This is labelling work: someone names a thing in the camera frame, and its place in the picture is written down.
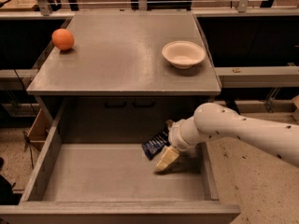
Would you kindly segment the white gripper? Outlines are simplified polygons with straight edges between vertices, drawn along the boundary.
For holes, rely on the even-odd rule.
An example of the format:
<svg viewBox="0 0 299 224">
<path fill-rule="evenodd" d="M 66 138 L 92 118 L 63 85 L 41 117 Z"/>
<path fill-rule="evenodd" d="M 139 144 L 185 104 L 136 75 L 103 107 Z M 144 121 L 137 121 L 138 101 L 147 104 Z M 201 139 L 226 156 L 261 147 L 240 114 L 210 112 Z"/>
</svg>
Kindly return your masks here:
<svg viewBox="0 0 299 224">
<path fill-rule="evenodd" d="M 179 121 L 168 119 L 165 124 L 168 129 L 168 142 L 171 147 L 164 149 L 161 158 L 156 164 L 157 172 L 166 170 L 179 157 L 180 151 L 186 151 L 192 147 L 192 144 L 188 143 L 182 134 L 183 127 L 186 126 L 186 119 Z"/>
</svg>

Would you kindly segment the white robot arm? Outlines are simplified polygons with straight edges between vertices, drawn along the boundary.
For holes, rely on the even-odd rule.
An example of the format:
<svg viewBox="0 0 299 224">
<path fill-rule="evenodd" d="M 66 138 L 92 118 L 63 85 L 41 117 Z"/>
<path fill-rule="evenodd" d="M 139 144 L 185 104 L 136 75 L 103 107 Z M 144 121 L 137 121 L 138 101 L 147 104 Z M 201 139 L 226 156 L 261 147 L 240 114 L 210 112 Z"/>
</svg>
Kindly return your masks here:
<svg viewBox="0 0 299 224">
<path fill-rule="evenodd" d="M 299 166 L 298 125 L 252 119 L 222 105 L 205 103 L 195 109 L 192 117 L 170 122 L 170 147 L 165 149 L 156 171 L 167 169 L 181 152 L 222 137 L 239 139 L 295 167 Z"/>
</svg>

